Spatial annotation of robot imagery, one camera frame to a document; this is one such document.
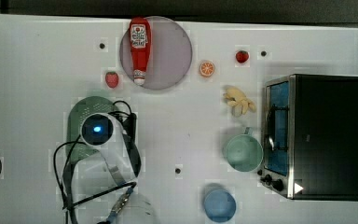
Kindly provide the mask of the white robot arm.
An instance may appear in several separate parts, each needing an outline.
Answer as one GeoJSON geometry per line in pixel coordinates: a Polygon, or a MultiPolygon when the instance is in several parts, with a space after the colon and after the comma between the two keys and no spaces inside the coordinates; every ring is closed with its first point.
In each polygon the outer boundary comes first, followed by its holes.
{"type": "Polygon", "coordinates": [[[136,115],[93,113],[76,125],[62,172],[63,210],[70,224],[158,224],[136,192],[142,162],[136,115]]]}

